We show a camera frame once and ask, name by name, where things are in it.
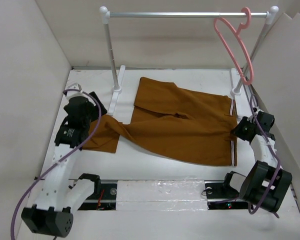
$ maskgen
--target brown fabric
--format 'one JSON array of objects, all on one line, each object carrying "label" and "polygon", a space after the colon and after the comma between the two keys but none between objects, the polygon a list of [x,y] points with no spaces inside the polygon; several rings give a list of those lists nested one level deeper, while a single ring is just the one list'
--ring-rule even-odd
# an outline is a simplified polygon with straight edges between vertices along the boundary
[{"label": "brown fabric", "polygon": [[234,102],[227,96],[142,77],[131,123],[122,124],[104,115],[97,133],[84,149],[115,153],[122,135],[150,152],[172,159],[213,166],[236,165],[237,139],[230,134],[237,125],[234,115]]}]

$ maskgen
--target striped trim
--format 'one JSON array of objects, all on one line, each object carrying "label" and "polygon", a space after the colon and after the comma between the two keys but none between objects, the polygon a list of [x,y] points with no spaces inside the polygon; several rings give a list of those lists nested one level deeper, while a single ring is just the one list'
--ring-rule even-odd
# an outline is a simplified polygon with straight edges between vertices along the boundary
[{"label": "striped trim", "polygon": [[233,114],[234,105],[235,105],[235,101],[233,99],[231,99],[231,107],[230,107],[230,113],[229,113],[230,116],[232,116],[232,114]]},{"label": "striped trim", "polygon": [[231,141],[231,166],[235,166],[235,142]]}]

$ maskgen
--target white table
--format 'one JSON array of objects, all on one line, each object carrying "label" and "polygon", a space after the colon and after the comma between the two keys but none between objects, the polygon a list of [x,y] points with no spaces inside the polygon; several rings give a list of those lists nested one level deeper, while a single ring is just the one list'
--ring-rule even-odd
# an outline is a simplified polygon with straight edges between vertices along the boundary
[{"label": "white table", "polygon": [[[180,88],[193,91],[206,92],[230,96],[232,85],[236,85],[238,76],[231,70],[126,70],[124,74],[122,93],[118,98],[114,117],[125,124],[130,123],[133,103],[137,93],[139,79],[147,77],[164,82],[174,82]],[[67,86],[79,83],[86,92],[95,91],[104,106],[107,108],[112,96],[112,77],[109,70],[72,70]],[[240,108],[249,113],[248,101],[245,94],[237,99]],[[59,126],[66,116],[63,110],[67,104],[62,99],[57,115],[42,172],[51,165],[54,139]],[[237,167],[205,166],[185,163],[169,159],[149,151],[120,137],[115,154],[83,150],[74,165],[70,175],[77,179],[82,173],[100,175],[103,180],[222,180],[225,174],[236,171],[247,175],[255,163],[253,151],[248,142],[238,139],[237,142]],[[276,219],[272,214],[259,210],[255,215],[249,215],[247,210],[207,210],[206,203],[202,202],[202,209],[198,210],[170,210],[156,207],[153,201],[162,197],[155,193],[149,183],[129,184],[120,191],[135,193],[121,196],[125,206],[120,206],[116,211],[78,211],[74,215],[74,225],[67,240],[95,240],[95,239],[274,239],[291,240],[300,239],[300,213],[297,204],[289,190],[281,205]],[[37,186],[32,191],[28,201],[31,206],[37,196]],[[146,189],[142,196],[151,193],[154,198],[145,201],[138,198],[140,189]],[[50,240],[51,237],[31,234],[24,223],[18,235],[18,240]]]}]

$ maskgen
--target clothing rack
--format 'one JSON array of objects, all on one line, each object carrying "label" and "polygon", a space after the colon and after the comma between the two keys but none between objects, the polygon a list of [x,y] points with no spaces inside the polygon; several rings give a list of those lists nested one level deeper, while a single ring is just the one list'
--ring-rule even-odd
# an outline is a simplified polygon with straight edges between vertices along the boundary
[{"label": "clothing rack", "polygon": [[[253,61],[259,47],[261,46],[267,32],[270,30],[271,25],[275,19],[276,13],[279,11],[277,6],[272,6],[267,12],[252,12],[252,18],[265,18],[263,28],[256,40],[254,48],[251,52],[250,59]],[[108,114],[113,115],[115,112],[117,100],[119,94],[122,92],[122,81],[126,66],[120,67],[119,74],[117,75],[115,57],[112,48],[109,19],[110,18],[246,18],[247,15],[244,12],[110,12],[105,6],[100,7],[100,14],[102,16],[102,23],[105,30],[106,43],[108,47],[108,53],[111,62],[111,72],[113,77],[113,94],[108,109]],[[246,77],[248,73],[248,65],[243,67],[243,75]],[[234,95],[241,94],[241,87],[243,85],[242,80],[238,82],[237,86],[231,90]]]}]

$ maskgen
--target clothes hanger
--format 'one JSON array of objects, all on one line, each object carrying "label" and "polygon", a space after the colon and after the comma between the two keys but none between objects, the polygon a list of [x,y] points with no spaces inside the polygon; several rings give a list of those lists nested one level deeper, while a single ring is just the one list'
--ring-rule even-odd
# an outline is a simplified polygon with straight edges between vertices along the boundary
[{"label": "clothes hanger", "polygon": [[[214,21],[213,21],[213,25],[214,25],[215,32],[218,34],[218,36],[219,36],[220,40],[222,41],[225,49],[227,50],[228,54],[230,55],[234,65],[235,65],[235,68],[236,68],[236,70],[238,71],[238,73],[240,75],[240,78],[241,78],[243,84],[244,85],[250,85],[254,81],[254,76],[255,76],[254,75],[254,69],[253,69],[253,66],[252,66],[251,59],[250,59],[249,53],[247,51],[247,48],[246,48],[244,42],[242,41],[242,39],[240,37],[240,32],[241,32],[242,29],[247,29],[249,27],[250,22],[251,22],[251,11],[248,7],[244,7],[244,8],[241,9],[241,12],[246,14],[246,23],[240,23],[237,30],[231,25],[231,23],[229,21],[227,21],[223,17],[215,18]],[[236,60],[233,52],[231,51],[231,48],[229,47],[229,45],[227,44],[227,42],[224,39],[223,35],[220,33],[219,29],[217,28],[218,20],[223,22],[231,30],[231,32],[233,33],[233,35],[237,39],[237,41],[238,41],[238,43],[239,43],[239,45],[240,45],[240,47],[243,51],[244,57],[246,59],[247,66],[249,68],[249,72],[250,72],[250,79],[249,80],[247,80],[245,78],[244,73],[242,72],[242,69],[241,69],[238,61]]]}]

